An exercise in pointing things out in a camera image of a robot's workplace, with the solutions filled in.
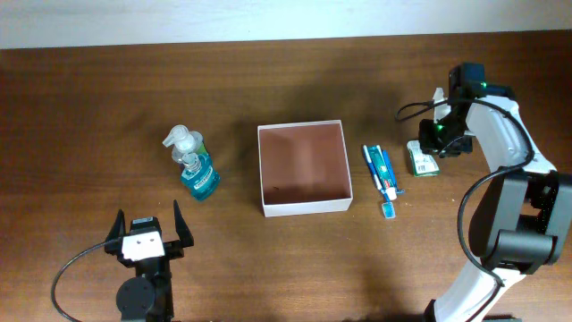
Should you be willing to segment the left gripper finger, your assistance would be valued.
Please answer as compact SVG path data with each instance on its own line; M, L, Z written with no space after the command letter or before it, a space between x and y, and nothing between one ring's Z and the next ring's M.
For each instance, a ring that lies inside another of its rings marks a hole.
M114 223L105 238L105 253L109 255L117 255L121 250L122 237L125 234L125 216L123 211L119 209Z
M177 235L179 236L181 247L182 248L192 247L194 245L194 237L186 221L182 216L181 209L176 199L173 201L173 214L175 221L175 230Z

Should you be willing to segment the green Dettol soap bar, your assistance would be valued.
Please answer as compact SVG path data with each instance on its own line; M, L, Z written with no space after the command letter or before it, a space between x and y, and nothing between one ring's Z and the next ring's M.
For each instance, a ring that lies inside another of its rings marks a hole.
M425 154L418 140L410 140L407 150L411 159L413 175L415 177L436 176L440 169L431 155Z

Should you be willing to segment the toothpaste tube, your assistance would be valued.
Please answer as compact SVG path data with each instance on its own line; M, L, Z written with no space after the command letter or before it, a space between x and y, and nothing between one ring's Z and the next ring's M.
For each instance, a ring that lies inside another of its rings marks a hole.
M367 146L366 148L370 158L372 159L374 169L382 185L386 199L394 201L397 198L396 187L391 178L391 172L388 164L385 162L381 148L379 146Z

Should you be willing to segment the blue disposable razor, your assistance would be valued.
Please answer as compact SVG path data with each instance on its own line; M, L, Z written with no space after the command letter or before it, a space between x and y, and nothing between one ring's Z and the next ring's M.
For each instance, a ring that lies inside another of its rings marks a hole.
M390 159L389 153L387 152L387 150L382 149L382 155L383 155L384 162L385 162L385 164L388 168L388 171L390 173L391 181L392 181L393 186L396 190L396 194L397 195L404 194L405 190L401 189L397 183L397 178L396 178L395 172L394 172L392 164L391 164L391 159Z

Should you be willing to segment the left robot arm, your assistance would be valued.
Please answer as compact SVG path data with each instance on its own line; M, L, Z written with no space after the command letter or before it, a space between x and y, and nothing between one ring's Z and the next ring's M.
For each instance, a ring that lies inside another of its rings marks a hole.
M173 203L173 216L178 238L164 241L157 217L135 219L127 229L124 213L121 210L117 213L105 238L105 253L135 270L135 276L124 282L116 293L122 321L174 318L170 263L184 257L184 250L194 245L194 238L177 202Z

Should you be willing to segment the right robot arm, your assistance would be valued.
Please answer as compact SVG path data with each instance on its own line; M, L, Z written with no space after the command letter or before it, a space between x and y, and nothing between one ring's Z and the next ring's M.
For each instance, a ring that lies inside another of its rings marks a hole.
M492 85L481 64L450 70L419 125L422 152L458 157L477 140L490 172L464 194L458 240L467 263L426 321L483 321L500 297L540 267L558 261L571 226L571 177L535 146L512 88Z

